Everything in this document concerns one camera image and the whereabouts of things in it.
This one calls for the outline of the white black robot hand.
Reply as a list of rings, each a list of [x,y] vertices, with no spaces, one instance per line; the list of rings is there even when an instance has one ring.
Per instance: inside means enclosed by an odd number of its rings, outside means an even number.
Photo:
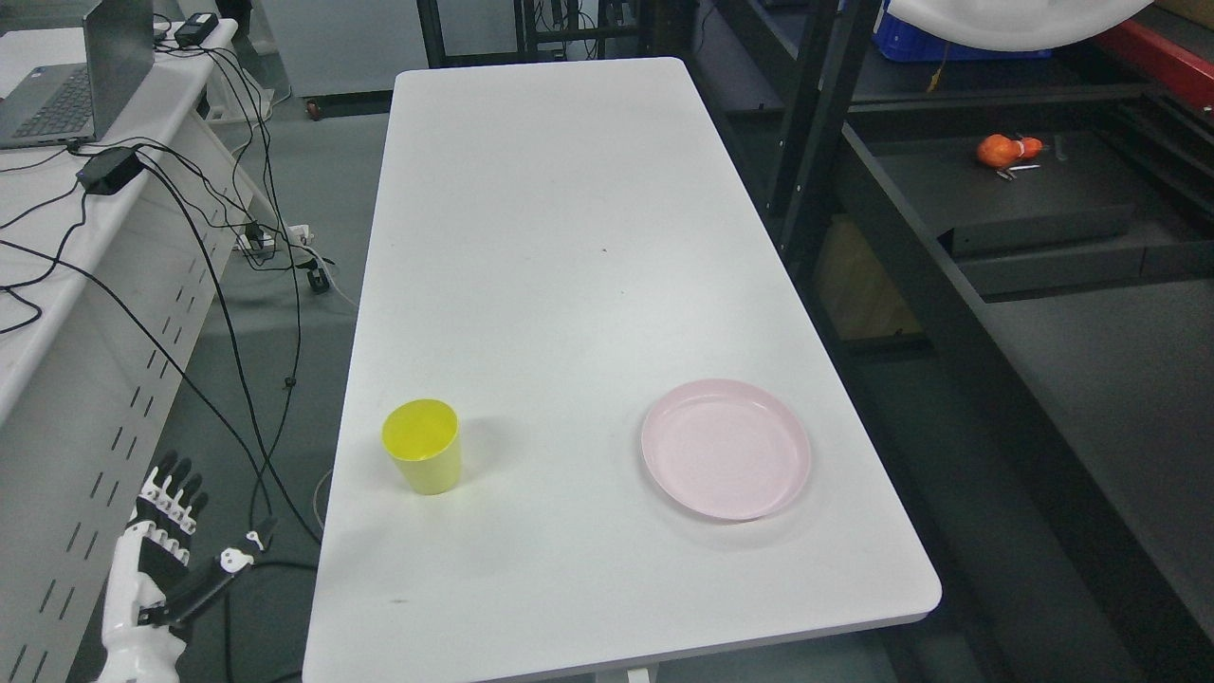
[[[104,584],[97,681],[177,682],[195,619],[267,553],[274,516],[195,560],[193,537],[209,500],[202,483],[191,459],[169,451],[140,485]]]

